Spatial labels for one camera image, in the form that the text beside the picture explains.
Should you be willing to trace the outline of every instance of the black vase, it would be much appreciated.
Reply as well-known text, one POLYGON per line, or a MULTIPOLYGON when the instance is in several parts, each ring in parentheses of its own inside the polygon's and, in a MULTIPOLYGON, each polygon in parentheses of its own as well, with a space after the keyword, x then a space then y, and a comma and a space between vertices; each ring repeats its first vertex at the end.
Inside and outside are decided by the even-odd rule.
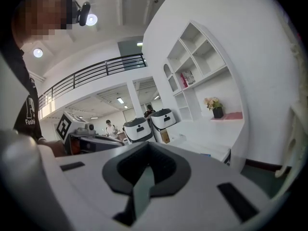
POLYGON ((214 114, 214 118, 222 118, 223 117, 222 107, 213 109, 213 114, 214 114))

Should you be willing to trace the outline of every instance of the cardboard box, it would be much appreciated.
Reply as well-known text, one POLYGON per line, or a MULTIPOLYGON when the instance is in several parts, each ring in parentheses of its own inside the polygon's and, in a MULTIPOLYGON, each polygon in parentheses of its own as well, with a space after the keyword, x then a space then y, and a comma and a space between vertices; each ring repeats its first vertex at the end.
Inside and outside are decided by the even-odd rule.
POLYGON ((169 135, 166 129, 161 130, 160 135, 164 143, 168 144, 170 142, 169 135))

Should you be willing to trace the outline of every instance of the column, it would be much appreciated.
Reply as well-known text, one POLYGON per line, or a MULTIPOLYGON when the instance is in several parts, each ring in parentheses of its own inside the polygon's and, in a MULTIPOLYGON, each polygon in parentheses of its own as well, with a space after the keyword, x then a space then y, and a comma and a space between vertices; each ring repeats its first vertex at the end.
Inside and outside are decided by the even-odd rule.
POLYGON ((130 98, 131 98, 131 101, 135 109, 136 117, 144 117, 141 106, 140 106, 139 98, 136 93, 136 89, 134 87, 134 83, 132 80, 127 82, 127 88, 128 88, 130 98))

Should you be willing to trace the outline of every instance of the floor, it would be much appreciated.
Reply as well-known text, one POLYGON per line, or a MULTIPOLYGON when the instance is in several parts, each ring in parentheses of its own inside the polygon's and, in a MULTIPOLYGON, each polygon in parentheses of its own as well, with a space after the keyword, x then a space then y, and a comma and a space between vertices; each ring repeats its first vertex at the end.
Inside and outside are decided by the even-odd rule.
POLYGON ((247 165, 244 166, 241 174, 258 185, 269 198, 275 196, 287 176, 283 175, 280 178, 275 178, 275 172, 247 165))
MULTIPOLYGON (((245 166, 242 170, 242 175, 258 185, 269 198, 275 196, 286 178, 286 175, 275 178, 274 172, 251 166, 245 166)), ((149 189, 152 186, 154 186, 153 171, 150 167, 147 167, 134 187, 134 205, 137 219, 150 202, 149 189)))

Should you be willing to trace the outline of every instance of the pink flowers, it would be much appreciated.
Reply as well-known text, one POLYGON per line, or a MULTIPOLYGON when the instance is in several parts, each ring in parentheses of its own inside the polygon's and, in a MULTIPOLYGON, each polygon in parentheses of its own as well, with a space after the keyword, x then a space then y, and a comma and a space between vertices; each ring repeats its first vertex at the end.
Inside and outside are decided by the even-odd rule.
POLYGON ((213 98, 205 98, 204 104, 207 105, 209 110, 216 109, 218 107, 222 107, 222 104, 219 102, 219 99, 216 97, 213 98))

